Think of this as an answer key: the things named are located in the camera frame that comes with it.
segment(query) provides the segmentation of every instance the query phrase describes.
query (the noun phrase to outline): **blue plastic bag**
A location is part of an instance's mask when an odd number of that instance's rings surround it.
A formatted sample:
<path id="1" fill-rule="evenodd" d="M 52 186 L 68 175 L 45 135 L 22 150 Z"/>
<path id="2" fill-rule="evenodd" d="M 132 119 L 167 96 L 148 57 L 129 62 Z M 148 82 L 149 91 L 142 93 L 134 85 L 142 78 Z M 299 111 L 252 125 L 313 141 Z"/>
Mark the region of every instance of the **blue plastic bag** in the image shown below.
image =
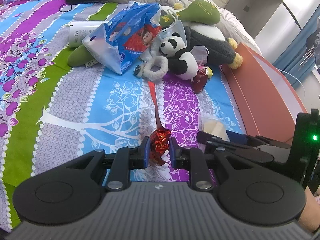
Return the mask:
<path id="1" fill-rule="evenodd" d="M 161 31 L 160 12 L 157 3 L 130 1 L 127 8 L 100 25 L 82 43 L 101 64 L 123 74 Z"/>

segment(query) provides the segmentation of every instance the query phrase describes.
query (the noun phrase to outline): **cartoon character print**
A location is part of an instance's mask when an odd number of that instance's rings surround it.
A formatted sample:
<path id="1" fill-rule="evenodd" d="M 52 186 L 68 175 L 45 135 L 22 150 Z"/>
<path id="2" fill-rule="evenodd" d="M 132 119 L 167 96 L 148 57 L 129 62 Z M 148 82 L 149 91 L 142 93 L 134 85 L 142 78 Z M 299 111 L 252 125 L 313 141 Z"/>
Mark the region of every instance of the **cartoon character print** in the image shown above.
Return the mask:
<path id="1" fill-rule="evenodd" d="M 154 28 L 150 24 L 146 24 L 126 41 L 124 48 L 127 50 L 144 52 L 151 45 L 153 39 L 158 35 L 160 30 L 161 26 Z"/>

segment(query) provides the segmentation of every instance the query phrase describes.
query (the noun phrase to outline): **blue stripe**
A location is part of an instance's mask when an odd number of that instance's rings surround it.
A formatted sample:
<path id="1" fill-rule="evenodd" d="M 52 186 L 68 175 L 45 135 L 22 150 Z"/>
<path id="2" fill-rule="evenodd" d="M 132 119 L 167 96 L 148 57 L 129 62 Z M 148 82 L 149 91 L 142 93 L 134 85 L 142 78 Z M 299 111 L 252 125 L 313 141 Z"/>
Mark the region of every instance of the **blue stripe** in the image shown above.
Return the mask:
<path id="1" fill-rule="evenodd" d="M 212 72 L 213 76 L 204 89 L 213 102 L 215 116 L 224 123 L 227 130 L 243 134 L 233 111 L 230 97 L 222 83 L 220 68 L 212 67 Z"/>
<path id="2" fill-rule="evenodd" d="M 86 122 L 95 123 L 96 128 L 85 129 L 89 135 L 84 135 L 84 154 L 97 148 L 109 154 L 128 145 L 139 145 L 141 80 L 132 74 L 138 63 L 141 62 L 136 61 L 121 76 L 104 69 Z M 104 131 L 100 129 L 102 123 L 107 123 L 102 127 Z"/>
<path id="3" fill-rule="evenodd" d="M 18 21 L 20 19 L 20 16 L 12 17 L 11 15 L 16 15 L 16 14 L 23 13 L 23 12 L 26 12 L 26 14 L 28 14 L 28 11 L 32 10 L 40 2 L 42 2 L 42 1 L 29 1 L 29 2 L 18 5 L 17 8 L 10 14 L 10 17 L 1 22 L 0 35 L 2 33 L 4 33 L 12 24 L 14 24 L 16 21 Z"/>

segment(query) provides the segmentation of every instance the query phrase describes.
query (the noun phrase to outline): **blue curtain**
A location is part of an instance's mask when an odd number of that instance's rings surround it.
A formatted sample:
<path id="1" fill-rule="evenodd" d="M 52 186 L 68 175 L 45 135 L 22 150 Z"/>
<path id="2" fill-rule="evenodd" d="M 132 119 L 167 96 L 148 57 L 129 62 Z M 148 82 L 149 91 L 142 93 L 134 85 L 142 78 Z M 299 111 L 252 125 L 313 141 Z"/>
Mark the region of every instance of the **blue curtain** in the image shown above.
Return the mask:
<path id="1" fill-rule="evenodd" d="M 306 39 L 316 31 L 317 18 L 320 16 L 320 5 L 303 27 L 298 36 L 291 42 L 289 47 L 281 54 L 281 56 L 273 63 L 273 65 L 282 69 L 291 75 L 295 76 L 301 82 L 307 77 L 312 68 L 315 66 L 315 57 L 311 57 L 308 61 L 304 62 L 303 67 L 300 64 L 303 61 L 303 56 L 306 53 Z M 293 88 L 298 87 L 299 82 L 293 77 L 284 74 Z"/>

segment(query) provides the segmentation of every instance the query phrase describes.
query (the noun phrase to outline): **red candy wrapper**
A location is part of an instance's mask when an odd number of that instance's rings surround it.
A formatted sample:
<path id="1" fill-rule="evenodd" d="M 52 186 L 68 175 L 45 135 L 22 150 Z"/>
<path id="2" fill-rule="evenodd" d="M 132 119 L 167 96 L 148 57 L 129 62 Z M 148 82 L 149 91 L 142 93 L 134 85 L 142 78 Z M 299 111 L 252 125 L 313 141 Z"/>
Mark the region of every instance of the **red candy wrapper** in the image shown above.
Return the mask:
<path id="1" fill-rule="evenodd" d="M 198 69 L 197 75 L 192 80 L 192 87 L 195 94 L 199 94 L 208 81 L 207 68 Z"/>
<path id="2" fill-rule="evenodd" d="M 169 150 L 169 138 L 171 131 L 167 128 L 164 128 L 161 124 L 158 110 L 158 103 L 156 98 L 156 87 L 153 82 L 148 81 L 151 98 L 155 105 L 156 110 L 156 125 L 157 130 L 155 130 L 150 135 L 150 148 L 151 153 L 149 159 L 154 163 L 157 163 L 159 166 L 162 166 L 166 162 L 161 158 L 165 151 Z"/>
<path id="3" fill-rule="evenodd" d="M 166 162 L 161 158 L 164 152 L 169 150 L 169 138 L 171 131 L 167 128 L 157 129 L 150 135 L 150 148 L 151 153 L 149 159 L 159 166 L 162 166 Z"/>

